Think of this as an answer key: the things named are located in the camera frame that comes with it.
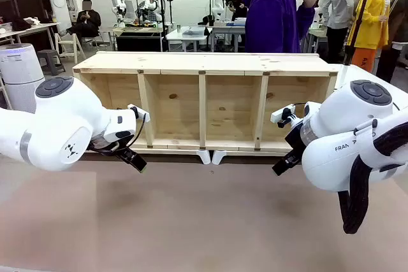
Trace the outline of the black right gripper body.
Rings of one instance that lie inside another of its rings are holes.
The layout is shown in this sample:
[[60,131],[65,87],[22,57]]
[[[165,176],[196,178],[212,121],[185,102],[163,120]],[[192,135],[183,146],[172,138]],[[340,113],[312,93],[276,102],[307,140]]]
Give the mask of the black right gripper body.
[[288,135],[285,137],[286,142],[291,146],[292,150],[285,157],[287,159],[301,159],[305,150],[305,144],[301,139],[302,124],[294,126]]

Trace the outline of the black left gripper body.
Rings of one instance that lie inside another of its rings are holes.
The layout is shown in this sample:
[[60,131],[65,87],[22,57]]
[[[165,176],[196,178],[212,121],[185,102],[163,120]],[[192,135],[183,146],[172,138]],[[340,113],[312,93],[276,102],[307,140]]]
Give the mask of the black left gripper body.
[[132,134],[116,140],[113,143],[108,143],[105,139],[101,138],[90,142],[88,150],[105,156],[134,157],[136,153],[128,147],[128,143],[132,139]]

